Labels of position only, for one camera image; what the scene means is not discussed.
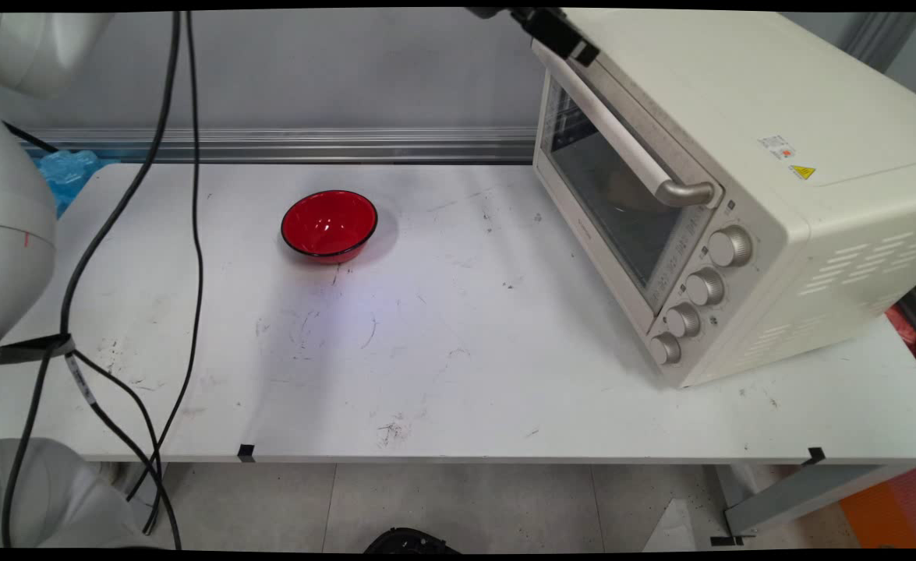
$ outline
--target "tiled floor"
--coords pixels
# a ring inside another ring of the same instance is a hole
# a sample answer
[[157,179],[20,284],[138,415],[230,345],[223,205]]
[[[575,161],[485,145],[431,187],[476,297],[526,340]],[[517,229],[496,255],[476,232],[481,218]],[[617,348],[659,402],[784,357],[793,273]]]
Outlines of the tiled floor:
[[[188,549],[361,552],[405,526],[462,553],[640,551],[673,498],[697,550],[725,535],[707,466],[176,463],[165,479]],[[164,516],[154,537],[172,546]],[[745,547],[857,542],[832,505]]]

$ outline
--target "table surface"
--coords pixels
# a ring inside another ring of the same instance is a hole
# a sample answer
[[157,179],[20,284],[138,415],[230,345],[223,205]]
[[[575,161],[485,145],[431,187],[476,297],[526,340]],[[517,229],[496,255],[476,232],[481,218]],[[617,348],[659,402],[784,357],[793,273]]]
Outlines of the table surface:
[[[55,275],[5,342],[58,329],[69,271],[138,164],[97,172],[58,223]],[[72,332],[136,390],[157,430],[186,371],[197,283],[193,167],[154,166],[80,281]],[[306,263],[291,203],[353,189],[378,230],[343,266]],[[205,290],[167,461],[916,463],[916,362],[886,319],[843,344],[676,390],[522,166],[209,164]],[[81,365],[148,450],[136,405]],[[36,365],[0,366],[0,438],[17,437]],[[35,436],[87,459],[133,455],[61,359]]]

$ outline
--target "black cable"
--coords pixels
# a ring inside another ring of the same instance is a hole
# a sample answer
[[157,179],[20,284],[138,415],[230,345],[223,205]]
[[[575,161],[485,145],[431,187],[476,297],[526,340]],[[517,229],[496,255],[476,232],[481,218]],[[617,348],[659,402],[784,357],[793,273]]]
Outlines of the black cable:
[[159,461],[159,446],[156,445],[156,430],[154,429],[154,427],[152,427],[152,419],[149,418],[149,411],[147,411],[147,409],[145,408],[143,399],[140,399],[140,397],[138,397],[138,394],[136,393],[136,391],[134,391],[133,388],[130,388],[129,384],[126,384],[123,381],[121,381],[120,379],[118,379],[118,377],[113,376],[110,372],[108,372],[108,370],[102,369],[100,366],[97,365],[97,363],[94,363],[94,360],[90,360],[89,358],[87,358],[87,356],[84,355],[83,352],[73,351],[73,356],[76,356],[76,358],[83,360],[84,365],[90,366],[91,370],[93,370],[94,372],[97,372],[98,374],[101,374],[101,376],[104,376],[105,379],[111,380],[111,383],[115,384],[115,386],[118,386],[122,388],[122,390],[125,390],[126,393],[133,399],[133,401],[136,402],[136,405],[140,406],[140,411],[143,412],[143,420],[145,421],[145,423],[147,423],[147,429],[149,430],[149,439],[152,441],[152,454],[149,455],[149,459],[154,460],[156,462],[156,473],[159,475],[159,478],[162,479],[163,478],[163,466],[161,465],[161,462]]
[[60,334],[69,333],[69,307],[73,304],[73,292],[76,291],[76,285],[80,282],[80,276],[83,274],[83,270],[87,268],[87,263],[90,262],[90,258],[94,255],[94,251],[97,251],[97,246],[101,244],[101,241],[104,241],[104,237],[108,235],[108,231],[111,230],[111,227],[115,226],[115,221],[118,220],[122,211],[129,205],[129,201],[133,195],[136,195],[136,190],[140,187],[141,182],[143,182],[145,175],[149,171],[149,167],[152,166],[152,162],[156,159],[156,152],[159,150],[159,143],[163,140],[163,131],[166,129],[166,118],[170,115],[170,98],[172,98],[173,93],[173,75],[177,70],[177,49],[179,49],[179,43],[180,12],[173,12],[173,36],[172,39],[170,39],[170,58],[168,67],[166,67],[166,84],[163,86],[163,103],[159,108],[159,119],[156,122],[156,134],[154,138],[152,138],[152,144],[149,146],[149,152],[147,153],[147,157],[145,157],[145,161],[143,161],[143,166],[133,179],[133,183],[129,185],[126,194],[122,196],[122,201],[118,202],[118,206],[111,212],[111,216],[104,221],[104,226],[101,226],[101,229],[97,231],[97,235],[94,236],[94,239],[91,239],[90,245],[87,246],[86,251],[84,251],[83,255],[80,257],[80,261],[76,264],[76,269],[73,270],[73,274],[70,274],[69,283],[66,285],[66,292],[62,296],[62,309],[61,312],[59,312]]
[[[187,52],[190,60],[191,67],[191,120],[193,120],[194,128],[194,183],[193,183],[193,195],[191,196],[191,228],[193,229],[194,237],[194,251],[197,253],[198,258],[198,295],[197,300],[194,305],[194,327],[191,330],[191,352],[190,356],[187,359],[187,373],[184,376],[184,383],[180,386],[180,394],[177,395],[177,401],[173,404],[173,409],[170,411],[170,415],[166,418],[166,424],[163,425],[163,432],[159,436],[159,443],[157,446],[162,447],[163,441],[166,440],[166,433],[170,429],[170,424],[173,423],[174,416],[177,415],[177,411],[180,408],[181,401],[184,399],[184,393],[187,391],[187,384],[191,380],[191,372],[194,369],[194,355],[197,348],[198,341],[198,323],[201,320],[201,295],[204,291],[204,261],[201,256],[201,241],[198,238],[198,171],[200,169],[201,163],[201,152],[200,152],[200,139],[199,139],[199,130],[198,130],[198,88],[197,88],[197,71],[196,65],[194,62],[194,32],[193,25],[191,24],[191,12],[186,12],[187,18]],[[131,500],[136,494],[138,488],[143,484],[147,473],[144,471],[143,475],[140,476],[136,485],[133,486],[133,490],[130,491],[129,496],[126,499]],[[152,512],[149,513],[149,518],[147,519],[147,525],[145,525],[144,532],[152,532],[152,524],[154,524],[155,515],[158,508],[159,496],[157,494],[154,500],[154,508]]]
[[13,547],[11,544],[11,503],[13,502],[13,496],[15,496],[15,485],[18,483],[18,473],[24,459],[24,450],[27,450],[27,440],[31,437],[31,429],[34,429],[34,418],[38,413],[41,387],[45,384],[45,370],[48,369],[48,359],[54,350],[55,344],[45,349],[45,354],[41,356],[38,376],[34,379],[34,390],[31,391],[31,405],[27,408],[27,419],[24,420],[22,438],[18,442],[18,451],[15,453],[15,462],[11,465],[11,473],[8,474],[8,487],[4,490],[4,506],[1,511],[1,540],[4,543],[4,547]]
[[43,139],[38,139],[37,137],[27,134],[27,132],[20,130],[18,127],[15,127],[7,121],[4,121],[4,126],[8,128],[8,130],[11,131],[11,134],[14,136],[22,139],[24,142],[33,143],[35,146],[38,146],[38,148],[45,150],[45,152],[54,153],[59,151],[59,148],[55,148],[55,146],[45,142]]
[[[147,159],[143,162],[143,166],[140,168],[136,177],[129,185],[129,188],[126,190],[126,194],[122,196],[122,201],[118,202],[118,206],[115,207],[115,210],[111,212],[111,216],[104,222],[104,226],[101,226],[101,229],[97,232],[97,235],[94,236],[94,239],[91,239],[90,245],[87,246],[86,251],[83,252],[83,256],[80,257],[80,261],[76,264],[76,269],[73,270],[72,276],[69,278],[68,287],[66,287],[66,292],[62,298],[62,310],[61,315],[59,315],[59,333],[60,334],[69,334],[69,308],[73,303],[73,292],[76,291],[76,285],[80,282],[80,276],[83,274],[83,270],[86,269],[87,263],[90,262],[91,256],[94,255],[95,249],[101,244],[102,239],[105,235],[108,234],[108,231],[111,230],[112,226],[115,226],[115,221],[118,220],[118,216],[122,214],[122,211],[129,205],[129,200],[136,194],[136,189],[138,185],[143,182],[145,175],[149,171],[149,167],[154,162],[156,157],[156,152],[159,150],[159,143],[163,139],[163,132],[166,129],[166,118],[168,118],[170,113],[170,99],[172,98],[173,92],[173,77],[176,74],[177,68],[177,51],[179,50],[180,43],[180,12],[173,12],[173,21],[172,21],[172,38],[170,39],[170,57],[168,60],[168,68],[166,69],[166,83],[164,85],[163,91],[163,103],[161,105],[161,113],[159,113],[159,120],[156,124],[156,134],[154,139],[152,139],[152,144],[147,153]],[[38,369],[38,377],[36,380],[36,388],[34,388],[33,396],[31,397],[31,405],[29,408],[29,418],[27,418],[26,424],[24,424],[24,430],[22,433],[22,439],[18,444],[18,453],[15,455],[15,464],[12,466],[11,474],[8,478],[8,488],[5,490],[5,505],[4,511],[2,511],[2,540],[4,541],[4,546],[11,546],[11,532],[9,532],[9,519],[11,519],[11,499],[13,495],[13,487],[15,487],[16,480],[18,480],[18,473],[20,470],[20,463],[22,463],[24,450],[27,449],[27,440],[31,436],[31,429],[34,427],[34,416],[37,414],[38,409],[38,398],[41,397],[41,387],[43,387],[45,379],[45,369],[48,368],[48,359],[51,351],[45,354],[43,361],[41,362],[41,367]],[[94,409],[94,412],[97,413],[97,416],[105,423],[105,425],[111,429],[115,434],[118,434],[119,438],[122,438],[124,443],[129,445],[129,448],[143,461],[143,465],[147,468],[147,471],[152,471],[152,464],[149,463],[148,458],[145,457],[143,451],[138,450],[136,446],[129,437],[122,432],[118,426],[115,425],[108,418],[107,415],[97,406],[97,404],[92,404],[91,408]],[[158,450],[158,447],[154,444],[154,453]],[[166,494],[163,493],[162,482],[157,473],[152,473],[152,478],[156,483],[157,494],[163,495],[163,503],[166,508],[168,508],[168,514],[170,516],[170,526],[172,526],[174,544],[177,548],[180,548],[180,534],[177,530],[176,519],[173,516],[173,508],[169,504],[169,499],[166,497]]]
[[104,413],[104,409],[101,409],[101,406],[95,401],[93,404],[90,404],[90,408],[94,409],[94,413],[97,413],[97,417],[104,422],[104,426],[111,429],[118,438],[122,440],[132,451],[133,454],[137,455],[143,465],[149,471],[149,476],[152,477],[152,482],[156,484],[156,492],[163,495],[163,507],[166,509],[166,515],[170,519],[170,530],[173,531],[173,547],[174,549],[182,549],[180,546],[180,532],[177,530],[177,518],[173,515],[173,505],[170,504],[170,497],[166,495],[166,489],[163,488],[163,481],[159,478],[159,475],[156,473],[156,470],[152,467],[152,464],[149,463],[149,458],[147,455],[143,454],[143,451],[140,450],[136,443],[133,442],[127,434],[125,434],[121,429],[118,428],[118,425],[113,422],[108,415]]

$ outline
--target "red bowl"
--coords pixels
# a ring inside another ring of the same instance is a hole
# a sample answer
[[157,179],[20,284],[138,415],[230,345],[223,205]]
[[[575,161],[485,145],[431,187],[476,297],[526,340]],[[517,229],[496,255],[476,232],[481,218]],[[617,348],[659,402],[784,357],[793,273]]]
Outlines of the red bowl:
[[294,203],[281,221],[281,238],[318,263],[343,263],[360,255],[378,226],[378,210],[350,191],[321,191]]

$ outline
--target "white wall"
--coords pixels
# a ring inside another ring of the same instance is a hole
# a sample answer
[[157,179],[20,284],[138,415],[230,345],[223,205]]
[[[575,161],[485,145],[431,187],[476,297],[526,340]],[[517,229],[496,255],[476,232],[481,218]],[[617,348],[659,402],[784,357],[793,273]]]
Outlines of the white wall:
[[[496,127],[536,124],[543,67],[508,14],[464,8],[194,13],[204,128]],[[62,95],[0,89],[27,129],[154,127],[170,15],[123,13]],[[189,127],[181,48],[172,127]]]

